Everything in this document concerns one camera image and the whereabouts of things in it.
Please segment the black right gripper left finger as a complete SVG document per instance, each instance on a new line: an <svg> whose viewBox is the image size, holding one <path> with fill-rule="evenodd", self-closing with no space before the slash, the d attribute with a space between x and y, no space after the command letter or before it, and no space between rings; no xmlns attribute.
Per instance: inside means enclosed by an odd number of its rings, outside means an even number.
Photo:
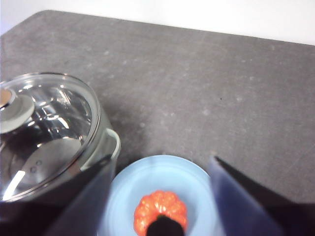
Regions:
<svg viewBox="0 0 315 236"><path fill-rule="evenodd" d="M29 201L0 204L2 236L94 236L112 180L105 157L77 176Z"/></svg>

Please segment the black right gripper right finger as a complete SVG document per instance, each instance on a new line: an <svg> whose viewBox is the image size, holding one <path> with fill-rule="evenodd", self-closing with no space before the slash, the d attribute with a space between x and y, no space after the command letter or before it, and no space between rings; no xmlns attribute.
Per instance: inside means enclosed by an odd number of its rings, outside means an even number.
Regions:
<svg viewBox="0 0 315 236"><path fill-rule="evenodd" d="M227 236L313 236L315 205L295 203L255 182L217 156L210 183Z"/></svg>

